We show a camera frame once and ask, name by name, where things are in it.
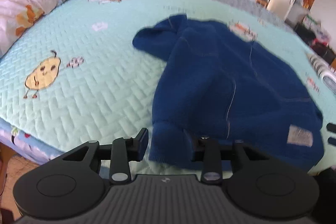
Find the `blue knit sweater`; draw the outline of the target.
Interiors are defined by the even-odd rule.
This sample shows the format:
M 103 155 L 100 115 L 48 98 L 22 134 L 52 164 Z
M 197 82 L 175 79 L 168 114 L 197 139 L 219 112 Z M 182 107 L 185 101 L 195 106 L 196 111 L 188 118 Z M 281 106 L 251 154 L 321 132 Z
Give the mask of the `blue knit sweater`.
M 295 71 L 214 20 L 180 14 L 140 30 L 133 46 L 163 60 L 149 159 L 198 169 L 193 141 L 242 141 L 303 170 L 323 157 L 323 116 Z

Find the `striped white folded towel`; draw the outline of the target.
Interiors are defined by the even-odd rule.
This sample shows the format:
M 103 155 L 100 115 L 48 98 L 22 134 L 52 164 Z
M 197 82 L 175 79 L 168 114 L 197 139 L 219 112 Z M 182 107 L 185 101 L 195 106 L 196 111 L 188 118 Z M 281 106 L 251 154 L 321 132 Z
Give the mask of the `striped white folded towel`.
M 335 94 L 335 88 L 336 88 L 335 69 L 332 69 L 318 55 L 306 53 L 306 57 L 309 60 L 318 78 Z

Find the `light green quilted bee blanket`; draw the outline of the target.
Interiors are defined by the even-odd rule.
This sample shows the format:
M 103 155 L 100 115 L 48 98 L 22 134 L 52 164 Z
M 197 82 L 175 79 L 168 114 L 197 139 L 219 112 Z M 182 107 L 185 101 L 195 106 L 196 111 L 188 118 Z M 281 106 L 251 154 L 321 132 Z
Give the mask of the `light green quilted bee blanket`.
M 335 95 L 317 77 L 311 50 L 268 12 L 214 0 L 68 0 L 1 58 L 1 142 L 38 164 L 90 140 L 110 144 L 151 128 L 165 63 L 136 50 L 138 30 L 175 14 L 218 20 L 287 62 L 335 122 Z

